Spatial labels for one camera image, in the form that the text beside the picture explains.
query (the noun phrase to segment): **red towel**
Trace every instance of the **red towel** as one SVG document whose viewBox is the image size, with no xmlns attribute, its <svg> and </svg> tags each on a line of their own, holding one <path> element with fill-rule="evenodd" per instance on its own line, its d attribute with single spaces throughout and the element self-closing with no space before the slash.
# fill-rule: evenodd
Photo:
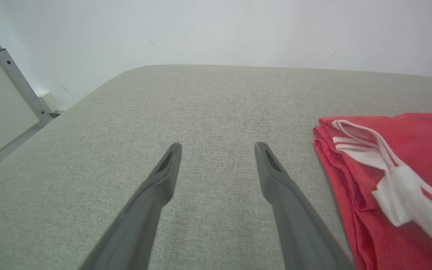
<svg viewBox="0 0 432 270">
<path fill-rule="evenodd" d="M 314 147 L 333 186 L 357 268 L 432 269 L 432 238 L 415 222 L 396 227 L 389 221 L 372 194 L 384 172 L 336 150 L 340 143 L 333 138 L 348 134 L 335 128 L 335 120 L 379 133 L 394 154 L 432 187 L 432 114 L 321 118 L 321 126 L 313 129 Z M 366 139 L 376 140 L 374 136 Z"/>
</svg>

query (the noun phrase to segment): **textured fabric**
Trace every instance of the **textured fabric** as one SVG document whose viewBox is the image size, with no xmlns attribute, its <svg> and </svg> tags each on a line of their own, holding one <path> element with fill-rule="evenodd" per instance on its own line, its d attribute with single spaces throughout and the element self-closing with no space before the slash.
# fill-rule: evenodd
<svg viewBox="0 0 432 270">
<path fill-rule="evenodd" d="M 319 123 L 314 146 L 358 269 L 432 269 L 432 113 L 339 116 Z M 392 224 L 383 211 L 388 209 L 398 209 L 406 224 Z"/>
<path fill-rule="evenodd" d="M 432 78 L 166 65 L 103 84 L 0 164 L 0 269 L 75 269 L 173 142 L 150 269 L 283 269 L 254 143 L 269 144 L 349 254 L 312 147 L 327 115 L 432 112 Z"/>
</svg>

